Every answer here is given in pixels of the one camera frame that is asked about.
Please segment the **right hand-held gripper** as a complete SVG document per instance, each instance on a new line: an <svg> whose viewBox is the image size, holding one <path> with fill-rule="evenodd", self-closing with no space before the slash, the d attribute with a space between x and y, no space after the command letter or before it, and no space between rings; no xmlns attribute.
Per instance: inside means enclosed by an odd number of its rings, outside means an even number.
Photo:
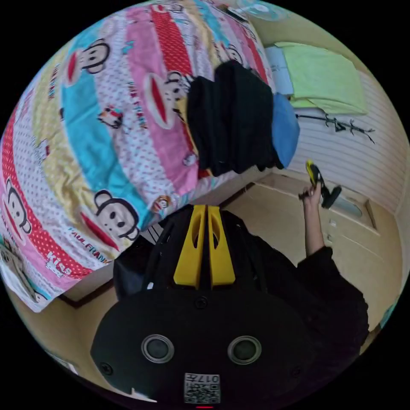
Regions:
<svg viewBox="0 0 410 410"><path fill-rule="evenodd" d="M327 198L327 187L321 171L312 160L307 160L305 167L312 186L315 187L317 184L321 185L321 198L322 200L325 200Z"/></svg>

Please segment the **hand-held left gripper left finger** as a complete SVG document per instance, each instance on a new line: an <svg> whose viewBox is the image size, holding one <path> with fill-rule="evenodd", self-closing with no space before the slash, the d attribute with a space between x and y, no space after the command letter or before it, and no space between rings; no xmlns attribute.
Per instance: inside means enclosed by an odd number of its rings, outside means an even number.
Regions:
<svg viewBox="0 0 410 410"><path fill-rule="evenodd" d="M178 286L199 286L200 284L205 219L206 206L194 206L173 276L173 280Z"/></svg>

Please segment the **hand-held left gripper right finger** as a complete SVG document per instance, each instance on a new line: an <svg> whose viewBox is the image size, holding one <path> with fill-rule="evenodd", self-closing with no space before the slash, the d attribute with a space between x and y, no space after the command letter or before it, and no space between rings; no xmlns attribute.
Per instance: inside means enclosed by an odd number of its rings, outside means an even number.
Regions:
<svg viewBox="0 0 410 410"><path fill-rule="evenodd" d="M212 286L230 286L235 273L220 208L208 206L209 263Z"/></svg>

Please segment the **person's right hand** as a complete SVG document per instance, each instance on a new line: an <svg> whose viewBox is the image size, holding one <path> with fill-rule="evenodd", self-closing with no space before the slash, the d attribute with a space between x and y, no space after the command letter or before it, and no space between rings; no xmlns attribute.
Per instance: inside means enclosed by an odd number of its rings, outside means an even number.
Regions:
<svg viewBox="0 0 410 410"><path fill-rule="evenodd" d="M321 200L321 185L310 186L298 195L305 209L318 209Z"/></svg>

